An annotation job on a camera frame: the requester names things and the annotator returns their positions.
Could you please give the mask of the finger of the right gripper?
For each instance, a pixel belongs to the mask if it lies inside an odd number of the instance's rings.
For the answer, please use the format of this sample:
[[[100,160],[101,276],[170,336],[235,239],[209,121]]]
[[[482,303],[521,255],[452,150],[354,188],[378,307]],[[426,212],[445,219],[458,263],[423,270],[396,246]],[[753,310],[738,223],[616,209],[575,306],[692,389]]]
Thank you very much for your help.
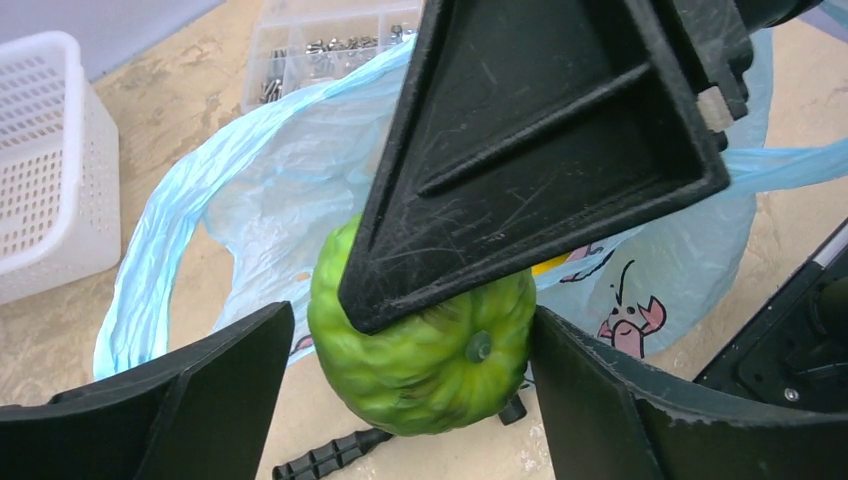
[[[373,334],[729,185],[654,1],[429,1],[339,299]]]

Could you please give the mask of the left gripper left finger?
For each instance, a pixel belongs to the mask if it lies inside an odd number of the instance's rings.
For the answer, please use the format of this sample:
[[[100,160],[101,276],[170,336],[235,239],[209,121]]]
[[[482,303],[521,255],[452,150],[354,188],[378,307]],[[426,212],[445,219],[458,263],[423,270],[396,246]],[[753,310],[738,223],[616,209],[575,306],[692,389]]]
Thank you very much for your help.
[[[252,479],[292,345],[269,304],[157,359],[1,410],[5,479]]]

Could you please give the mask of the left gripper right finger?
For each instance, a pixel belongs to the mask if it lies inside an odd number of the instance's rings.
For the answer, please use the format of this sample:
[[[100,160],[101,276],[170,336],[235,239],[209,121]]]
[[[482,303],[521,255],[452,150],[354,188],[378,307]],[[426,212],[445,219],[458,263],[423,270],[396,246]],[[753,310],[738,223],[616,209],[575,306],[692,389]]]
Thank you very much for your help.
[[[685,381],[538,307],[531,367],[558,479],[843,479],[847,417]]]

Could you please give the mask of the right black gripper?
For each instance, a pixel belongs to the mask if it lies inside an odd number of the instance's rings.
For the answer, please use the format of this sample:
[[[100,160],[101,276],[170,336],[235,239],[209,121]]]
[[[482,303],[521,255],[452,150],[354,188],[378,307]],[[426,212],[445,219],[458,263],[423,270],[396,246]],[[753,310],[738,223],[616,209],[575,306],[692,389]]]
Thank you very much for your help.
[[[710,103],[701,115],[718,148],[728,146],[725,131],[749,114],[743,75],[755,59],[751,35],[819,5],[816,0],[652,3],[693,94]]]

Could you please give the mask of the green fake fruit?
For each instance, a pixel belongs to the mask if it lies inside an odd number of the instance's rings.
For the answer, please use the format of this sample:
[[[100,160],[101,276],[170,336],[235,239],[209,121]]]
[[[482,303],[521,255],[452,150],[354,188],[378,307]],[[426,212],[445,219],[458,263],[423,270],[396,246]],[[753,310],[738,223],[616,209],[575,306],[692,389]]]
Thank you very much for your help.
[[[501,412],[525,380],[537,296],[531,271],[366,335],[338,298],[360,219],[326,237],[310,285],[307,323],[333,391],[357,417],[398,436],[441,434]]]

